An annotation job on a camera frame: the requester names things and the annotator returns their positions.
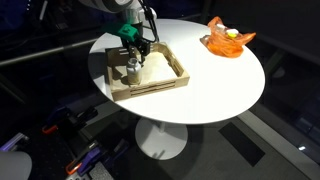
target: table top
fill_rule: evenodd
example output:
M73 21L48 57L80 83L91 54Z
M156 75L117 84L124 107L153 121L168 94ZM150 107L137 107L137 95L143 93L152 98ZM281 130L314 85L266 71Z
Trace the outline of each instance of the table top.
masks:
M178 124L203 124L225 120L249 109L260 98L265 76L257 57L244 46L238 58L212 54L200 42L210 35L207 26L181 20L156 20L161 42L165 42L190 75L187 86L147 94L115 104L137 115ZM151 31L144 37L152 39ZM108 33L92 46L90 75L110 100L105 48L121 47L120 38Z

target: gray floor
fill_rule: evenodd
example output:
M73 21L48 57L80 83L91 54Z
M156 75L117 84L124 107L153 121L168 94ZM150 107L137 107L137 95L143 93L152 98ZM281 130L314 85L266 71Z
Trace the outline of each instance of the gray floor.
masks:
M260 149L262 159L252 167L220 134L219 129L233 122ZM158 161L133 145L115 164L116 179L124 180L211 180L211 179L308 179L240 119L188 126L189 139L177 157Z

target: wooden box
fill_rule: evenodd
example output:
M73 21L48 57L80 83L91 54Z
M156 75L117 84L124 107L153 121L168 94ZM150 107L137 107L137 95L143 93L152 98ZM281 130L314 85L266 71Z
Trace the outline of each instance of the wooden box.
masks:
M134 55L139 60L137 50ZM187 71L165 43L154 43L141 69L139 85L130 85L127 80L126 65L129 53L124 48L106 49L107 69L111 94L114 101L133 98L145 94L186 86L189 81Z

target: table pedestal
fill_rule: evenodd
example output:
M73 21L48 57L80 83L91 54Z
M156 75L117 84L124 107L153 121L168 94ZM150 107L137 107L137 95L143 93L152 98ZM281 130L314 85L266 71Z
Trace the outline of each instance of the table pedestal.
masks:
M177 156L186 146L186 125L159 123L141 118L136 127L136 141L149 157L166 160Z

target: orange object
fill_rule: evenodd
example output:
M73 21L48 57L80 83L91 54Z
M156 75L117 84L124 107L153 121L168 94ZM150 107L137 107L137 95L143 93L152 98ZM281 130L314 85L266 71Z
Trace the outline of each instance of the orange object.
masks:
M68 164L67 167L66 167L66 172L67 172L69 175L75 173L75 172L80 168L80 166L82 165L82 163L79 163L79 164L77 164L76 166L74 166L72 169L70 169L70 167L73 166L73 163L74 163L74 161L72 161L72 162L71 162L70 164Z
M53 133L54 131L56 131L57 129L58 129L58 126L56 126L56 125L53 125L50 128L48 128L47 126L44 126L42 128L42 133L49 135L49 134Z
M213 18L208 24L211 29L211 35L205 44L208 50L215 55L230 58L239 57L243 52L242 46L251 41L256 35L256 33L238 33L236 37L232 38L227 33L221 32L217 28L217 24L223 25L222 20L218 16Z

